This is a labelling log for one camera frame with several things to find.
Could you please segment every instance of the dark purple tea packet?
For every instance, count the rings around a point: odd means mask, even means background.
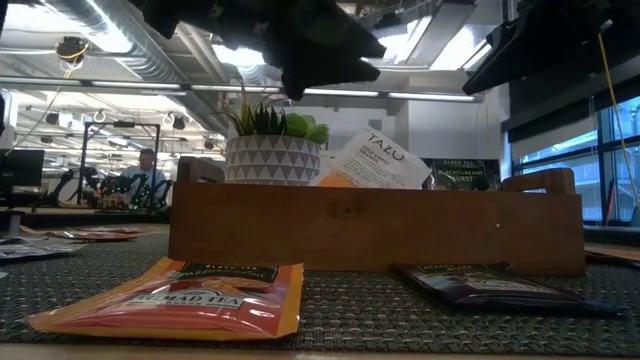
[[[395,265],[423,288],[461,306],[622,315],[630,308],[603,304],[571,291],[511,275],[508,265]]]

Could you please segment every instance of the orange tea packet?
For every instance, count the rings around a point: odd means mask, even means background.
[[[298,331],[302,265],[234,267],[168,258],[110,291],[27,318],[42,332],[193,340]]]

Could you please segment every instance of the computer monitor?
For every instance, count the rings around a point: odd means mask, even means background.
[[[44,150],[0,150],[0,184],[42,186]]]

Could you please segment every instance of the tazo tea box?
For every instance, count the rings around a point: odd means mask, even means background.
[[[431,174],[425,163],[371,128],[362,130],[336,155],[331,170],[312,185],[420,189]]]

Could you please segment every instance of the yellow cable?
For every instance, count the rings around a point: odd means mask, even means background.
[[[620,123],[620,109],[618,108],[618,102],[616,101],[616,94],[613,91],[613,81],[611,80],[611,72],[609,70],[609,61],[607,60],[607,51],[604,48],[604,40],[602,39],[601,34],[598,35],[598,41],[600,42],[600,52],[602,53],[602,62],[604,63],[604,73],[607,79],[607,84],[609,85],[609,95],[611,96],[611,103],[613,104],[613,108],[615,109],[616,123],[618,125],[618,132],[620,133],[620,140],[622,142],[622,153],[624,154],[624,161],[627,165],[629,180],[631,180],[631,189],[633,190],[633,195],[636,200],[636,206],[640,210],[640,198],[638,196],[638,188],[636,187],[636,182],[633,179],[633,174],[631,173],[631,160],[629,160],[629,154],[627,154],[627,144],[624,141],[624,136],[622,135],[622,125]]]

